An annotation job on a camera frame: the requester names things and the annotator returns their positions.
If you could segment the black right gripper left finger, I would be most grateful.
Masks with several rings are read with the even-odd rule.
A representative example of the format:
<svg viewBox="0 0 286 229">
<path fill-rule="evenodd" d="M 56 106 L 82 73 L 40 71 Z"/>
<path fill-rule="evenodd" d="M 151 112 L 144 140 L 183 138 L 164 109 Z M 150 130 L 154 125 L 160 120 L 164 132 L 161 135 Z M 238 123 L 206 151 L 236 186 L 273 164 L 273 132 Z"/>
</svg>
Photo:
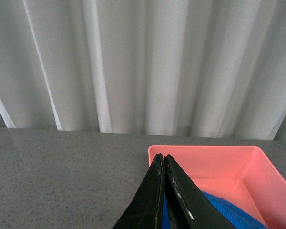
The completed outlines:
<svg viewBox="0 0 286 229">
<path fill-rule="evenodd" d="M 163 222 L 165 163 L 156 154 L 131 203 L 116 221 L 115 229 L 160 229 Z"/>
</svg>

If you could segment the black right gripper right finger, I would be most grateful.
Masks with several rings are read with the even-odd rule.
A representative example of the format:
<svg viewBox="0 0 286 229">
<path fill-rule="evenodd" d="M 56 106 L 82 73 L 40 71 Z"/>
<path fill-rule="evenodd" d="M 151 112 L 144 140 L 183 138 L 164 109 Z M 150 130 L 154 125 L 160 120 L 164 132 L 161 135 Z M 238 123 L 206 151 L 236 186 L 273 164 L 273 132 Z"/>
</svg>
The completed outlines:
<svg viewBox="0 0 286 229">
<path fill-rule="evenodd" d="M 176 160 L 167 155 L 165 196 L 172 229 L 234 229 L 205 197 Z"/>
</svg>

